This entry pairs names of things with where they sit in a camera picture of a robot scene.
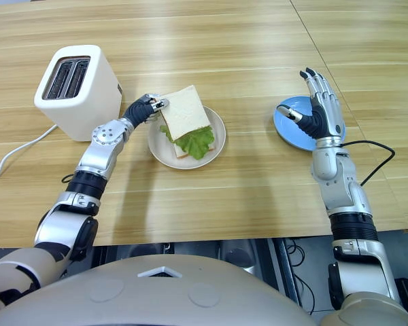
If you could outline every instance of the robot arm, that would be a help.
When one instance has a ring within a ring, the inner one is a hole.
[[[85,258],[97,233],[100,198],[132,131],[167,106],[146,94],[118,120],[95,128],[73,179],[39,222],[34,248],[0,259],[0,301],[7,305],[58,280],[73,261]]]
[[[301,71],[311,95],[312,115],[285,105],[277,110],[316,140],[311,173],[318,182],[333,231],[336,263],[329,265],[331,302],[366,291],[400,302],[382,243],[378,241],[367,196],[356,180],[348,150],[341,147],[344,128],[339,100],[327,80],[311,69]]]

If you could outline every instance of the bread slice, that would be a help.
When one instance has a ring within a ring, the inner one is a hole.
[[[188,132],[210,126],[195,86],[162,97],[169,100],[169,105],[160,112],[174,141]]]

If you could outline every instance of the white plate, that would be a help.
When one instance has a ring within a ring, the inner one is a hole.
[[[225,125],[215,111],[208,107],[204,107],[204,110],[210,120],[213,135],[215,136],[215,149],[213,151],[209,151],[200,160],[195,160],[192,156],[177,158],[173,145],[169,142],[166,135],[160,131],[160,126],[165,125],[165,121],[162,117],[159,117],[150,124],[148,131],[148,146],[150,147],[152,155],[164,165],[180,170],[199,168],[213,161],[222,151],[222,148],[224,148],[226,138]]]

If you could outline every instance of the blue plate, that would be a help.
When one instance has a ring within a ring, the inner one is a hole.
[[[311,115],[311,103],[308,96],[290,97],[282,101],[281,104],[288,105],[299,113]],[[273,123],[281,138],[289,144],[304,149],[305,151],[313,151],[316,149],[316,140],[299,129],[297,124],[281,114],[276,108],[273,114]],[[342,140],[344,140],[345,134],[346,128],[343,125]]]

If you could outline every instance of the lettuce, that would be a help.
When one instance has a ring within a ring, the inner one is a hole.
[[[209,145],[215,140],[210,126],[188,132],[175,141],[172,140],[167,126],[160,126],[160,131],[166,134],[171,143],[180,146],[183,151],[195,158],[195,160],[203,158],[209,151]]]

